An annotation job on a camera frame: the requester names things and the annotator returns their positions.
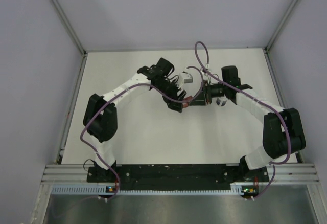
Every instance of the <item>white table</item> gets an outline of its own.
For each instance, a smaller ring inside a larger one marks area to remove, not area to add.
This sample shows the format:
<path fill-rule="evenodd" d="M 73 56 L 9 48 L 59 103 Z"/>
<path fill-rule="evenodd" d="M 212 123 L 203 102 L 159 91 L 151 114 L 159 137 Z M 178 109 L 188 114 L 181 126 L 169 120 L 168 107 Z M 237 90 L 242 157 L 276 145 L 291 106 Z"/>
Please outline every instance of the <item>white table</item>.
<path fill-rule="evenodd" d="M 205 62 L 204 51 L 199 54 Z M 219 76 L 221 67 L 236 65 L 242 84 L 278 104 L 262 49 L 209 50 L 209 54 L 211 69 Z M 95 157 L 79 139 L 89 97 L 107 93 L 161 57 L 173 63 L 177 73 L 188 65 L 199 66 L 193 50 L 88 54 L 63 164 L 82 164 Z M 192 74 L 194 82 L 184 86 L 188 95 L 194 95 L 200 86 L 199 74 Z M 189 107 L 180 114 L 168 109 L 162 96 L 152 90 L 118 111 L 118 131 L 112 140 L 118 164 L 238 163 L 262 144 L 262 134 L 263 125 L 231 101 L 224 107 L 215 103 Z M 91 141 L 88 134 L 85 138 Z M 295 155 L 289 162 L 297 162 Z"/>

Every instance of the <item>white wall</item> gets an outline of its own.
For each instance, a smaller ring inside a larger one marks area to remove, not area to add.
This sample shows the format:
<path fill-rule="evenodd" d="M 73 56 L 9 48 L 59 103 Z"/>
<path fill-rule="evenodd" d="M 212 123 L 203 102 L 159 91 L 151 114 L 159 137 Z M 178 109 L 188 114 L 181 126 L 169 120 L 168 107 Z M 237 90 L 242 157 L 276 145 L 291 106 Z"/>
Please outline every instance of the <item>white wall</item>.
<path fill-rule="evenodd" d="M 303 151 L 316 164 L 327 192 L 327 0 L 302 0 L 271 51 L 287 104 L 299 109 L 307 139 Z"/>
<path fill-rule="evenodd" d="M 59 0 L 87 50 L 265 47 L 291 0 Z"/>
<path fill-rule="evenodd" d="M 28 223 L 81 56 L 49 0 L 0 0 L 0 223 Z"/>

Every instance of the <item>robotic arm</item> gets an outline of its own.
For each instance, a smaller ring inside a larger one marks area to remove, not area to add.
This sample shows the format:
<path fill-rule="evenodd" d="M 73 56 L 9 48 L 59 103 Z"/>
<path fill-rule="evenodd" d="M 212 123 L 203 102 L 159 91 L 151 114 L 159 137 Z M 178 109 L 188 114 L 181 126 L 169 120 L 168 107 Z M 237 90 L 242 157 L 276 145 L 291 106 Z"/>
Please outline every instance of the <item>robotic arm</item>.
<path fill-rule="evenodd" d="M 161 58 L 156 65 L 152 65 L 150 68 L 147 66 L 140 68 L 132 78 L 113 91 L 102 96 L 94 94 L 90 97 L 83 120 L 83 124 L 85 126 L 107 101 L 111 100 L 122 91 L 126 91 L 124 94 L 120 95 L 120 97 L 116 98 L 111 104 L 109 104 L 103 110 L 103 113 L 98 115 L 87 129 L 87 132 L 91 135 L 98 153 L 102 156 L 102 158 L 106 159 L 109 165 L 115 163 L 115 158 L 112 153 L 112 142 L 108 140 L 110 140 L 117 131 L 117 109 L 125 106 L 132 99 L 136 98 L 142 93 L 151 90 L 151 87 L 146 85 L 138 86 L 133 89 L 128 89 L 128 87 L 136 84 L 150 84 L 159 89 L 166 96 L 174 100 L 182 101 L 186 96 L 186 91 L 182 90 L 181 87 L 186 83 L 192 83 L 193 77 L 191 74 L 185 71 L 180 73 L 178 78 L 173 77 L 169 79 L 168 77 L 173 72 L 174 66 L 169 61 Z M 202 70 L 202 72 L 204 75 L 204 85 L 201 93 L 196 97 L 196 99 L 182 104 L 170 101 L 163 96 L 163 100 L 169 109 L 181 113 L 183 108 L 196 105 L 209 105 L 212 103 L 213 98 L 217 98 L 217 104 L 219 106 L 223 106 L 226 104 L 227 100 L 231 100 L 235 105 L 243 107 L 257 119 L 259 119 L 264 125 L 263 143 L 255 151 L 243 156 L 240 159 L 239 170 L 242 175 L 246 175 L 249 170 L 262 168 L 270 161 L 287 154 L 288 145 L 285 131 L 283 131 L 281 122 L 276 114 L 272 113 L 268 108 L 258 104 L 257 101 L 250 99 L 242 93 L 236 92 L 224 84 L 211 84 L 210 78 L 206 74 L 206 71 Z M 248 94 L 251 94 L 258 100 L 272 106 L 281 114 L 291 137 L 292 153 L 305 148 L 306 142 L 302 124 L 299 112 L 296 109 L 285 109 L 280 106 L 273 105 L 265 99 L 259 98 L 251 86 L 248 84 L 241 84 L 241 80 L 238 77 L 238 71 L 235 66 L 223 67 L 222 77 L 224 82 L 237 87 Z M 107 169 L 107 167 L 100 160 L 98 160 L 97 157 L 96 162 L 102 168 Z"/>

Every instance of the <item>gray floor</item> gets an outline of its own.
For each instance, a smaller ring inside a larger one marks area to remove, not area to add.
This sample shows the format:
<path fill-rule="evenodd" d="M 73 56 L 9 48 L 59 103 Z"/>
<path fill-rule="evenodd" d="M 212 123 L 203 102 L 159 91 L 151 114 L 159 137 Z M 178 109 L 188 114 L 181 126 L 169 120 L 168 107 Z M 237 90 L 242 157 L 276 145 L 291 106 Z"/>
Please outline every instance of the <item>gray floor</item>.
<path fill-rule="evenodd" d="M 318 223 L 305 186 L 273 186 L 254 202 L 239 196 L 119 196 L 108 203 L 87 199 L 70 208 L 83 198 L 52 196 L 44 223 Z"/>

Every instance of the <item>white tabletop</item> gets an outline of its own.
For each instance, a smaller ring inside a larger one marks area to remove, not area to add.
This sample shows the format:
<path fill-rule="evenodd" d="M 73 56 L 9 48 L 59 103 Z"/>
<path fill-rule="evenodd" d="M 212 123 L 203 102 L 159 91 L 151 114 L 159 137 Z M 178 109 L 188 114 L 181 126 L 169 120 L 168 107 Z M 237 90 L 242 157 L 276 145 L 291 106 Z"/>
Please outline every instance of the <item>white tabletop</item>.
<path fill-rule="evenodd" d="M 199 54 L 205 61 L 204 51 Z M 262 49 L 209 50 L 209 54 L 214 73 L 221 76 L 221 67 L 236 65 L 242 84 L 279 104 Z M 193 50 L 88 54 L 63 164 L 82 164 L 95 157 L 79 139 L 89 97 L 109 92 L 161 57 L 174 64 L 176 73 L 188 65 L 199 66 Z M 188 95 L 194 95 L 200 86 L 199 74 L 192 74 L 193 83 L 183 87 Z M 224 164 L 238 163 L 262 144 L 262 135 L 263 125 L 231 101 L 224 107 L 215 102 L 188 107 L 180 114 L 168 109 L 162 96 L 152 90 L 118 110 L 118 131 L 112 140 L 118 164 Z M 88 134 L 85 138 L 91 141 Z M 297 162 L 295 155 L 289 162 Z"/>

